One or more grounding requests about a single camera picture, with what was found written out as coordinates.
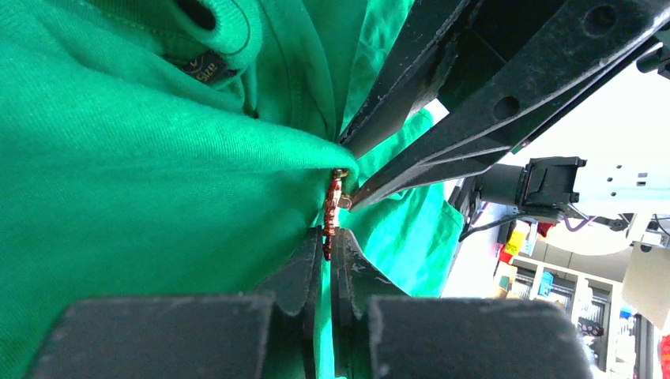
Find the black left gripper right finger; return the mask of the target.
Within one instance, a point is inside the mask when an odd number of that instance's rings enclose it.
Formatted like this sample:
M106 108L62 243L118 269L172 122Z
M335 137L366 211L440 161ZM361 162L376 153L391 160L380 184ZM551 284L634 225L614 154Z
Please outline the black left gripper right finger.
M345 378L590 378L566 314L548 302L407 295L354 234L330 248L334 372Z

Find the green t-shirt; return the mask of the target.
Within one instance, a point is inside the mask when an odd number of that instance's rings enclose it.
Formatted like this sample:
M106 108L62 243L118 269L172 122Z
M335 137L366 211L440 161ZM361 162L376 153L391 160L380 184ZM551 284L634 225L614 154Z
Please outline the green t-shirt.
M410 1L4 1L1 375L82 298L248 291L321 221Z

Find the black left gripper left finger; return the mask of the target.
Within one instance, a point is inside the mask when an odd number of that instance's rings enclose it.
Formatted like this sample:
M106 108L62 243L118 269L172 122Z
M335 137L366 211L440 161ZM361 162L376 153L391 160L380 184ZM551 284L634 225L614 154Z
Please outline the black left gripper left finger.
M315 378L323 236L309 229L253 291L87 298L64 310L29 378Z

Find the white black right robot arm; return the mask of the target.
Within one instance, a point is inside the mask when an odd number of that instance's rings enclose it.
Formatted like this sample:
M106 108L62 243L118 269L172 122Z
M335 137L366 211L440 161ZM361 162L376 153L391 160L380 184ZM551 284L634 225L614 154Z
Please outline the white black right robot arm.
M583 159L499 161L645 53L668 22L666 1L414 2L340 143L361 157L434 99L448 114L353 190L346 209L475 177L489 201L567 216Z

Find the orange brooch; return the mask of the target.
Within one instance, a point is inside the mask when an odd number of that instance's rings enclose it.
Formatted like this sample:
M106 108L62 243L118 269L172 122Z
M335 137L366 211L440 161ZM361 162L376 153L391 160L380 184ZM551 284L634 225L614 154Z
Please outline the orange brooch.
M336 234L336 229L339 226L339 209L342 197L342 181L348 175L345 169L335 169L331 173L329 187L326 193L326 200L324 203L323 216L323 244L322 252L326 261L331 260L331 250L333 238Z

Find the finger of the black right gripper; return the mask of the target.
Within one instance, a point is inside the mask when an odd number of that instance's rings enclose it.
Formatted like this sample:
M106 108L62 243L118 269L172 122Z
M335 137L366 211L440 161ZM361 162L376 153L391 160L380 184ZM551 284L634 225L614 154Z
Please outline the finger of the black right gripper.
M366 99L339 144L356 158L398 132L438 95L481 1L415 1Z
M353 190L358 211L481 174L653 45L666 1L481 1L433 100L448 114Z

